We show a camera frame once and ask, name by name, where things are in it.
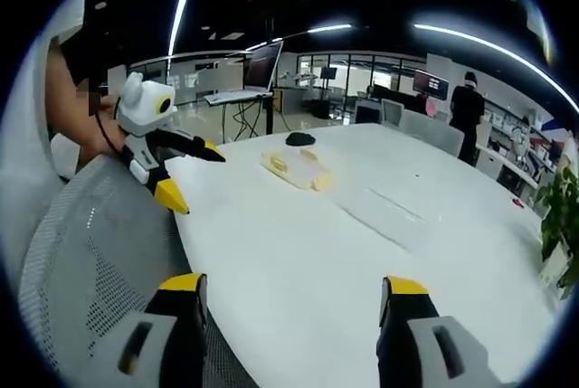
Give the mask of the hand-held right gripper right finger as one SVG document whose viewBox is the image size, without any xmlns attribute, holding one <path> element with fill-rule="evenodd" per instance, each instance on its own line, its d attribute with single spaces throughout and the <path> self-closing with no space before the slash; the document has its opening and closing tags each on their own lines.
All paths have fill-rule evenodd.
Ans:
<svg viewBox="0 0 579 388">
<path fill-rule="evenodd" d="M 487 349 L 458 320 L 441 316 L 419 282 L 383 278 L 376 342 L 381 387 L 505 387 Z"/>
</svg>

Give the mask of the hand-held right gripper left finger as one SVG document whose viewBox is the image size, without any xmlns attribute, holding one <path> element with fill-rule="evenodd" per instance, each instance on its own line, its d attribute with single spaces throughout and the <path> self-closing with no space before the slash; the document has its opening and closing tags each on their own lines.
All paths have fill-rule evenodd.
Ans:
<svg viewBox="0 0 579 388">
<path fill-rule="evenodd" d="M 207 277 L 165 280 L 146 309 L 101 339 L 103 387 L 201 387 L 206 358 Z"/>
</svg>

